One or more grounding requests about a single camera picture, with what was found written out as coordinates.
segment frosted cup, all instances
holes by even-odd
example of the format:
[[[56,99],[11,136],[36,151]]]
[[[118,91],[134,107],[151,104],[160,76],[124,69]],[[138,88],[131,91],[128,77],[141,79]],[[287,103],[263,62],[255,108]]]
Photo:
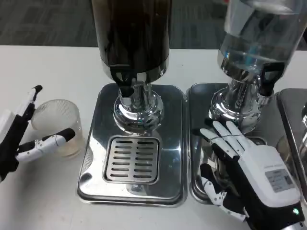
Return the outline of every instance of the frosted cup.
[[[74,130],[75,137],[56,149],[55,152],[60,156],[71,157],[84,148],[79,110],[70,101],[57,99],[43,103],[35,110],[31,123],[33,129],[42,136],[52,135],[66,128]]]

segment water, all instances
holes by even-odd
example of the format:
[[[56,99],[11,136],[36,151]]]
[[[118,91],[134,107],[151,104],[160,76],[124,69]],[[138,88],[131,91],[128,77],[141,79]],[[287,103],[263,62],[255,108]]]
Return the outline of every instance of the water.
[[[287,65],[306,21],[304,0],[231,0],[220,50],[238,68],[255,74],[265,63]]]

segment table surface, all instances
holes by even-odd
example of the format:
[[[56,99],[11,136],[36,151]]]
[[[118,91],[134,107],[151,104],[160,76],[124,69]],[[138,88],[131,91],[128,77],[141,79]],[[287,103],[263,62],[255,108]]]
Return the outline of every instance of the table surface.
[[[227,83],[230,78],[218,68],[217,50],[170,52],[169,69],[155,84],[171,84],[185,92],[198,82]],[[307,86],[307,52],[296,51],[275,91]],[[87,137],[97,95],[112,81],[103,73],[98,48],[0,46],[0,112],[15,110],[30,88],[41,84],[36,105],[51,99],[73,101],[80,110],[83,135]],[[23,141],[35,134],[31,127]],[[74,159],[48,156],[50,167],[21,166],[0,186],[1,230],[141,230],[248,229],[246,224],[225,215],[214,206],[198,203],[190,194],[177,208],[90,205],[76,194],[82,154]],[[59,180],[49,181],[51,176]]]

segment stainless steel tray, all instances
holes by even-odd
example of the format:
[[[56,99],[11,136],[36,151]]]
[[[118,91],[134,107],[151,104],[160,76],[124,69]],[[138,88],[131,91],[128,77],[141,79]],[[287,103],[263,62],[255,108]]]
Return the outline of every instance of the stainless steel tray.
[[[288,142],[284,144],[284,154],[291,165],[293,176],[300,184],[304,201],[307,199],[306,160],[299,152],[305,126],[302,121],[302,109],[307,101],[307,89],[285,89],[277,95],[278,107],[282,115]]]
[[[199,83],[193,85],[187,91],[189,129],[209,128],[204,119],[208,117],[208,111],[213,94],[226,87],[227,84]],[[276,147],[285,137],[282,119],[278,111],[276,97],[262,111],[262,118],[257,128],[247,134],[252,140],[261,140],[263,143]],[[210,202],[201,185],[200,164],[210,161],[212,152],[200,137],[190,134],[188,138],[189,150],[189,187],[192,195],[200,202]]]
[[[176,206],[185,200],[187,167],[184,151],[184,94],[178,88],[168,85],[153,85],[152,90],[161,96],[165,114],[158,129],[144,135],[130,135],[116,125],[112,111],[118,96],[117,85],[109,84],[101,90],[78,183],[78,194],[84,201],[99,204]],[[117,140],[128,143],[125,147],[113,146]],[[145,147],[147,140],[154,145],[150,149],[152,155],[147,158],[137,156],[137,149],[140,146]],[[113,147],[116,146],[129,150],[129,156],[120,154],[120,162],[126,162],[129,166],[136,166],[136,163],[150,163],[152,166],[126,167],[126,171],[119,173],[125,174],[125,177],[114,176],[116,173],[112,172],[110,165],[114,162],[110,156],[116,158],[113,156]]]

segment metal grille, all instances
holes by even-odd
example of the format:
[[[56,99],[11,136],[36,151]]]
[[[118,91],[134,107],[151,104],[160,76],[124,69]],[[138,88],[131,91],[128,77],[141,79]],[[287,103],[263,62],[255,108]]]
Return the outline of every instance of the metal grille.
[[[106,178],[126,183],[157,179],[159,143],[154,138],[114,138],[108,153]]]

